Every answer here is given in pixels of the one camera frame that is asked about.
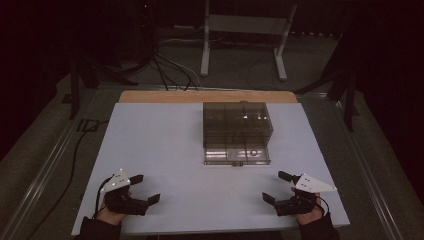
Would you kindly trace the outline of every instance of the metal stand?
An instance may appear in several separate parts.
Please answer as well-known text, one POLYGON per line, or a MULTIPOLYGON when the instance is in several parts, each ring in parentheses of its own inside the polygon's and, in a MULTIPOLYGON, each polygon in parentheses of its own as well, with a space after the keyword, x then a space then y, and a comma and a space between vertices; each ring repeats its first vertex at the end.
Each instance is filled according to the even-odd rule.
POLYGON ((291 23, 296 12, 297 5, 292 5, 289 16, 286 19, 215 15, 209 12, 209 0, 206 0, 205 7, 205 37, 203 45, 202 65, 200 74, 207 76, 209 73, 209 32, 243 32, 274 34, 281 33, 281 42, 278 48, 274 49, 274 58, 277 65, 278 76, 282 81, 287 80, 286 69, 284 68, 282 53, 290 32, 291 23))

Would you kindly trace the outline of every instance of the sleeve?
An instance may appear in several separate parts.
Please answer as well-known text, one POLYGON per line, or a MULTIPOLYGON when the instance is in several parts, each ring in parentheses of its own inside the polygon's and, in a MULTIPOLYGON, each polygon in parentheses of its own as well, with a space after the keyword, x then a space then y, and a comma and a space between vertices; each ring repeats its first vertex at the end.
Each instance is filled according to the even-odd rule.
POLYGON ((119 240, 121 225, 112 225, 84 217, 80 234, 74 240, 119 240))
POLYGON ((327 213, 323 218, 308 223, 299 225, 300 236, 302 240, 339 240, 340 234, 333 227, 330 213, 327 213))

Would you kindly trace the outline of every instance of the white board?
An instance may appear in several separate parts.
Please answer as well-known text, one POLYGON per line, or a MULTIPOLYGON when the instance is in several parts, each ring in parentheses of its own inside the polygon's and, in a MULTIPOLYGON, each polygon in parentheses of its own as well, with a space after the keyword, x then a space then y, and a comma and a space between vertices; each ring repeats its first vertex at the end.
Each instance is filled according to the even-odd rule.
MULTIPOLYGON (((118 103, 104 137, 72 235, 84 216, 94 212, 100 184, 120 168, 129 176, 144 175, 131 186, 132 197, 160 202, 146 216, 124 219, 123 234, 175 234, 275 230, 296 227, 295 218, 278 217, 262 200, 266 192, 289 199, 291 183, 282 170, 307 173, 326 183, 333 179, 301 104, 267 104, 273 135, 268 166, 205 166, 201 103, 118 103)), ((322 193, 333 224, 349 224, 337 192, 322 193)))

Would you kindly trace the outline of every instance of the robotic hand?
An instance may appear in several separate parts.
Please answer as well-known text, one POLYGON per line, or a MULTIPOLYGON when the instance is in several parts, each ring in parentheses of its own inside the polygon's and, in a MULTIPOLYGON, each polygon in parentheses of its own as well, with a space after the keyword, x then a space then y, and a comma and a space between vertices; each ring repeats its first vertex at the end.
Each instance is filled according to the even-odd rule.
POLYGON ((300 176, 290 175, 283 171, 278 172, 278 177, 287 182, 293 181, 295 195, 288 200, 276 201, 266 193, 262 193, 262 199, 274 206, 278 216, 309 213, 315 206, 322 209, 316 202, 318 192, 337 191, 337 188, 321 182, 306 174, 300 176))
POLYGON ((98 213, 97 209, 100 192, 105 193, 104 203, 110 211, 144 216, 150 206, 159 202, 160 194, 149 197, 147 201, 131 198, 129 195, 130 185, 138 184, 142 181, 143 175, 128 178, 122 169, 111 178, 106 179, 97 195, 95 216, 98 213))

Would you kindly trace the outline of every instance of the dark background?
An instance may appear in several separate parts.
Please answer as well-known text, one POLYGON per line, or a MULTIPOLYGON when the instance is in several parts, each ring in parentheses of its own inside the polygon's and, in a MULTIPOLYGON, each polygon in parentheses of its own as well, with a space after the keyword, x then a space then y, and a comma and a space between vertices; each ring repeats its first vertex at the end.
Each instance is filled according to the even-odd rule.
MULTIPOLYGON (((221 13, 237 9, 238 14, 252 16, 279 14, 278 8, 261 7, 266 5, 262 1, 260 5, 254 0, 238 2, 212 1, 211 8, 221 13)), ((143 5, 145 1, 134 3, 143 5)), ((198 28, 203 24, 203 1, 147 3, 160 27, 178 24, 198 28)), ((333 69, 360 65, 357 89, 364 93, 423 201, 424 194, 418 191, 424 184, 422 12, 420 1, 305 1, 299 3, 292 34, 341 37, 329 65, 333 69), (359 62, 354 60, 358 54, 359 62)), ((113 61, 114 44, 121 34, 117 29, 124 29, 128 21, 130 16, 125 16, 125 10, 109 0, 1 1, 0 159, 55 96, 55 84, 69 73, 69 53, 78 48, 100 61, 113 61), (108 22, 108 17, 116 20, 108 22)))

